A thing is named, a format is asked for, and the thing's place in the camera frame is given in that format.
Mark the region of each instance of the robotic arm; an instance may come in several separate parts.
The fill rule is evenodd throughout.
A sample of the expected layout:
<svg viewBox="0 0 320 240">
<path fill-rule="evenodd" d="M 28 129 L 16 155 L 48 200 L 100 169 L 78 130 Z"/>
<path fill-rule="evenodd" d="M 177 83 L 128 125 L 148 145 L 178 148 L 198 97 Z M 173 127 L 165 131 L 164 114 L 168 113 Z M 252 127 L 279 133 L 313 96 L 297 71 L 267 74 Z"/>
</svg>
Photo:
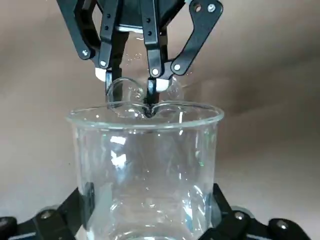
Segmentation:
<svg viewBox="0 0 320 240">
<path fill-rule="evenodd" d="M 145 103 L 159 101 L 173 75 L 184 75 L 219 20 L 223 6 L 217 0 L 57 0 L 75 49 L 82 60 L 92 60 L 95 75 L 105 89 L 121 77 L 123 53 L 129 32 L 143 34 L 149 78 Z M 167 26 L 184 4 L 189 4 L 193 32 L 183 50 L 168 59 Z M 92 14 L 102 12 L 100 35 Z M 121 92 L 114 92 L 121 100 Z"/>
</svg>

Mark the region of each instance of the background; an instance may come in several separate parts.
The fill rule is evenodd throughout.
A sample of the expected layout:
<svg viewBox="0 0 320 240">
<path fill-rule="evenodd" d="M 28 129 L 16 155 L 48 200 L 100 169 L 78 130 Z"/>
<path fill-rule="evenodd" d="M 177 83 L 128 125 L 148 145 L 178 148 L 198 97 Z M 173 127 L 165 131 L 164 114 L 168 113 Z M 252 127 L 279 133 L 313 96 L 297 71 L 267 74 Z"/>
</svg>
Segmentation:
<svg viewBox="0 0 320 240">
<path fill-rule="evenodd" d="M 215 179 L 232 205 L 263 223 L 288 218 L 320 239 L 320 1 L 222 3 L 178 79 L 187 100 L 225 110 Z M 168 30 L 172 56 L 191 31 L 185 8 Z M 145 55 L 132 35 L 123 74 L 145 79 Z M 102 103 L 104 84 L 78 58 L 54 0 L 2 0 L 0 56 L 0 216 L 24 221 L 76 187 L 65 116 Z"/>
</svg>

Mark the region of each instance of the glass beaker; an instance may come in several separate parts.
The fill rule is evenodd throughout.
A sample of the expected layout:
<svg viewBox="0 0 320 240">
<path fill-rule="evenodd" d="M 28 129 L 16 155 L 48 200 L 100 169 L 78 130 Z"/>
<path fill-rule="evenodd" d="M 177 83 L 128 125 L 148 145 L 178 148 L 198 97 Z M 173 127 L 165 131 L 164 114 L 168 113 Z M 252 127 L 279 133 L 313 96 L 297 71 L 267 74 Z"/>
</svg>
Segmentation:
<svg viewBox="0 0 320 240">
<path fill-rule="evenodd" d="M 90 240 L 195 240 L 211 227 L 223 111 L 164 101 L 73 111 L 83 225 Z"/>
</svg>

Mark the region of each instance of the black metal bracket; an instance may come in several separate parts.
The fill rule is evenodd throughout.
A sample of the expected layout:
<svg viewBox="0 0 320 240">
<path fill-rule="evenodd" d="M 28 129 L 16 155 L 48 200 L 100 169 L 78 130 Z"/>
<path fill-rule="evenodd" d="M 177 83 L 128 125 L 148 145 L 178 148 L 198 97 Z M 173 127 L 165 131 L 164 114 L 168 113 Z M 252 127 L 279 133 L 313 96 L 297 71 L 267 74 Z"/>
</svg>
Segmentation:
<svg viewBox="0 0 320 240">
<path fill-rule="evenodd" d="M 223 11 L 217 0 L 193 0 L 189 5 L 193 32 L 181 53 L 168 60 L 167 25 L 184 6 L 184 0 L 57 2 L 79 57 L 92 60 L 96 68 L 106 71 L 106 88 L 121 76 L 120 64 L 129 32 L 143 33 L 150 75 L 145 102 L 149 105 L 159 101 L 156 79 L 169 81 L 173 74 L 187 72 Z M 99 35 L 92 19 L 95 6 L 102 12 Z M 121 92 L 114 95 L 115 101 L 122 99 Z"/>
<path fill-rule="evenodd" d="M 193 31 L 180 54 L 164 63 L 164 73 L 159 78 L 169 80 L 173 74 L 186 74 L 201 47 L 223 12 L 222 4 L 217 0 L 193 0 L 189 5 L 193 22 Z"/>
<path fill-rule="evenodd" d="M 57 210 L 42 211 L 19 225 L 14 217 L 0 217 L 0 240 L 12 237 L 23 240 L 74 240 L 82 218 L 88 219 L 93 213 L 93 196 L 94 186 L 88 183 L 84 194 L 76 189 Z M 199 240 L 310 240 L 293 221 L 274 218 L 266 226 L 243 211 L 232 210 L 216 183 L 213 185 L 213 200 L 219 209 L 215 214 L 220 214 L 221 222 L 215 228 L 209 228 Z M 81 212 L 81 204 L 90 206 L 89 211 Z"/>
</svg>

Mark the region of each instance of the metal screw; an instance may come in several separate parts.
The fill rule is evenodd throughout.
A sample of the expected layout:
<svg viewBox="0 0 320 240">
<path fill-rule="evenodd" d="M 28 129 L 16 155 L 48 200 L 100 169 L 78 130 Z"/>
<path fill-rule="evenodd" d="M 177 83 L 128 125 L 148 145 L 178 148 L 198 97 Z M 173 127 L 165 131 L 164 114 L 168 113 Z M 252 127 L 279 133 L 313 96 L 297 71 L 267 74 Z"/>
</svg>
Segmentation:
<svg viewBox="0 0 320 240">
<path fill-rule="evenodd" d="M 208 5 L 208 12 L 212 13 L 216 10 L 216 6 L 214 4 L 209 4 Z"/>
<path fill-rule="evenodd" d="M 101 65 L 102 67 L 105 67 L 105 66 L 107 65 L 107 63 L 106 63 L 105 61 L 100 61 L 100 65 Z"/>
<path fill-rule="evenodd" d="M 47 219 L 51 217 L 51 212 L 50 211 L 44 211 L 41 215 L 42 219 Z"/>
<path fill-rule="evenodd" d="M 176 65 L 174 65 L 174 70 L 176 70 L 176 71 L 179 71 L 180 70 L 180 65 L 179 64 L 176 64 Z"/>
<path fill-rule="evenodd" d="M 240 212 L 240 211 L 237 211 L 237 212 L 234 214 L 234 216 L 235 216 L 236 219 L 239 219 L 239 220 L 242 220 L 242 219 L 245 217 L 245 215 L 244 215 L 242 212 Z"/>
<path fill-rule="evenodd" d="M 87 50 L 83 50 L 83 51 L 82 51 L 82 54 L 83 54 L 84 56 L 88 56 L 88 51 L 87 51 Z"/>
<path fill-rule="evenodd" d="M 8 223 L 8 219 L 6 219 L 5 217 L 2 218 L 2 219 L 0 220 L 0 228 L 1 228 L 1 227 L 4 227 L 5 225 L 7 225 L 7 223 Z"/>
<path fill-rule="evenodd" d="M 282 229 L 287 229 L 288 228 L 288 224 L 285 223 L 283 220 L 279 220 L 276 225 L 279 227 L 279 228 L 282 228 Z"/>
<path fill-rule="evenodd" d="M 152 74 L 157 76 L 159 74 L 158 69 L 156 69 L 156 68 L 152 69 Z"/>
</svg>

